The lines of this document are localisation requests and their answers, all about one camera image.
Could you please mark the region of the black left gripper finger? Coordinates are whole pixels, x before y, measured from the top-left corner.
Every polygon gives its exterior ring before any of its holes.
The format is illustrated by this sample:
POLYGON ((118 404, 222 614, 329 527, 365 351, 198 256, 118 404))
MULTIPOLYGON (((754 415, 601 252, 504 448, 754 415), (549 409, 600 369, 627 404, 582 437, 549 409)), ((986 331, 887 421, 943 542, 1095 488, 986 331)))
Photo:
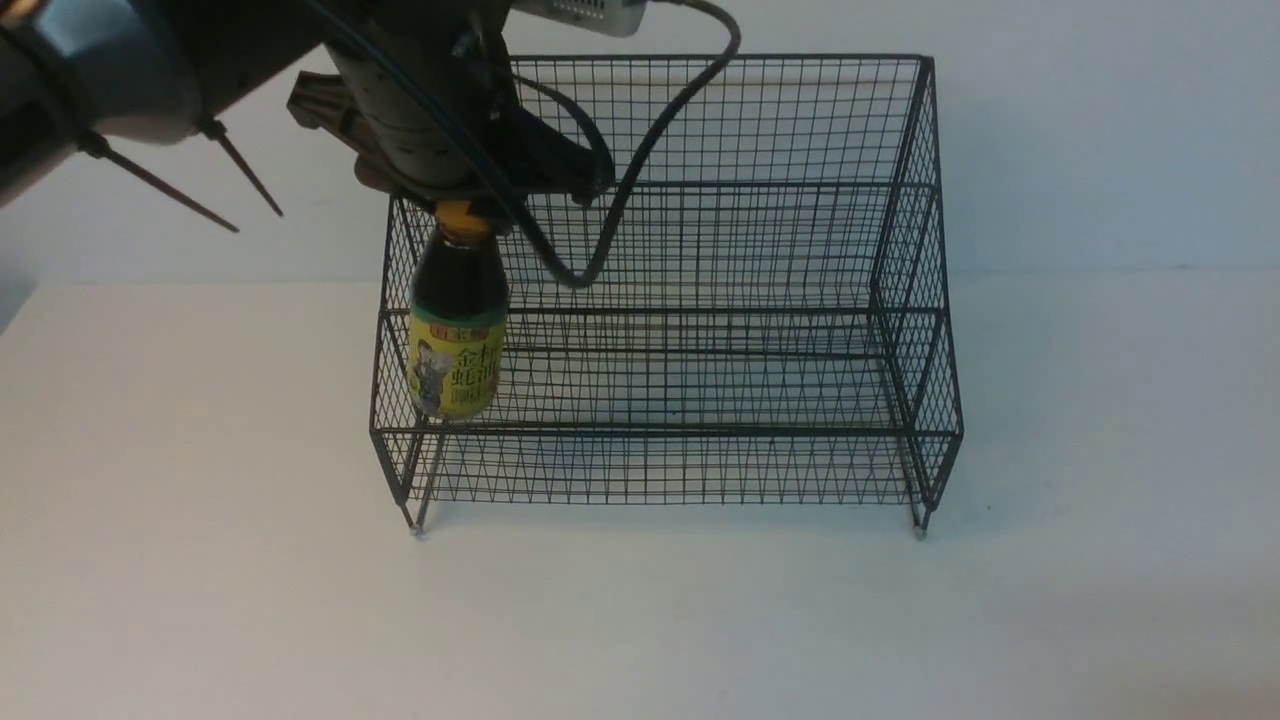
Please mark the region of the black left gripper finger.
POLYGON ((436 224, 449 236, 504 236, 513 222, 484 199, 435 201, 436 224))

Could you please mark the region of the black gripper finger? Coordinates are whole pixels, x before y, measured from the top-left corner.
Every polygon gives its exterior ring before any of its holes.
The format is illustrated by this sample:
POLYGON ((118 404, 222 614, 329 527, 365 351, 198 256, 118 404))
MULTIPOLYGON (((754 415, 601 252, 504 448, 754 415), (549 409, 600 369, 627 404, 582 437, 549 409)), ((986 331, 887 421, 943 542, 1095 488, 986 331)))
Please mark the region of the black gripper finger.
POLYGON ((564 110, 588 141, 582 147, 525 108, 506 115, 515 137, 508 178, 521 193, 566 193, 591 206, 616 181, 616 164, 594 120, 579 105, 564 110))

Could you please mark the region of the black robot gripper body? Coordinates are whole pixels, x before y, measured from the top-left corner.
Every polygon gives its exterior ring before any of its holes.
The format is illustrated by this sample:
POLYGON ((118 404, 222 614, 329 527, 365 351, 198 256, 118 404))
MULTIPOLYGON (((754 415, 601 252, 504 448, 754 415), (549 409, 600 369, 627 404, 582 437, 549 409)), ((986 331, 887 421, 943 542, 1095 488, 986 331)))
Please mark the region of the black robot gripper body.
POLYGON ((503 29, 509 1, 293 1, 335 72, 297 76, 294 123, 355 154, 371 190, 422 201, 494 196, 515 100, 503 29))

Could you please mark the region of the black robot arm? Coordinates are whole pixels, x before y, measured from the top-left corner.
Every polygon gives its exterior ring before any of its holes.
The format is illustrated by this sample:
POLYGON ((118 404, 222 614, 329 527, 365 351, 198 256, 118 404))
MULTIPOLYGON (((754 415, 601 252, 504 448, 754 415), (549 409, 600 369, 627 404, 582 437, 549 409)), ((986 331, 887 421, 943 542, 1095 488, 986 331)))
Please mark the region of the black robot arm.
POLYGON ((172 146, 219 143, 256 190, 221 114, 316 47, 332 74, 302 72, 287 102, 296 123, 355 152, 358 182, 426 208, 472 200, 506 213, 439 123, 347 40, 370 49, 465 126, 517 199, 563 193, 590 205, 614 182, 611 152, 572 102, 585 143, 524 108, 503 29, 520 12, 628 37, 640 1, 5 1, 3 4, 3 201, 74 152, 101 158, 221 224, 221 218, 120 156, 110 138, 172 146))

